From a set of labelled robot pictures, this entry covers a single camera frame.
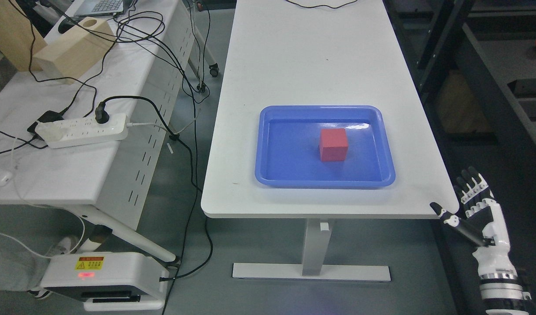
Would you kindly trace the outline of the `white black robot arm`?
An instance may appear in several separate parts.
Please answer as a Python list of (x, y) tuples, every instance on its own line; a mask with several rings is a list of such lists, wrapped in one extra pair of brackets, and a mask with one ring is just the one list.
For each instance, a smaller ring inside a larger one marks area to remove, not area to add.
[(480, 275), (480, 295), (488, 315), (528, 315), (525, 301), (530, 293), (525, 291), (518, 275), (509, 272)]

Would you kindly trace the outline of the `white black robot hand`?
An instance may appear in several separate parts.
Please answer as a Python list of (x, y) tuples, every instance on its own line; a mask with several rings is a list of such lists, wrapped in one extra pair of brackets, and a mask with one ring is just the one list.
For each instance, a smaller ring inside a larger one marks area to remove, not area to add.
[(502, 207), (483, 175), (468, 167), (456, 178), (453, 188), (464, 217), (436, 202), (431, 202), (430, 207), (443, 224), (476, 247), (473, 256), (480, 279), (517, 280), (517, 270), (508, 257), (511, 244)]

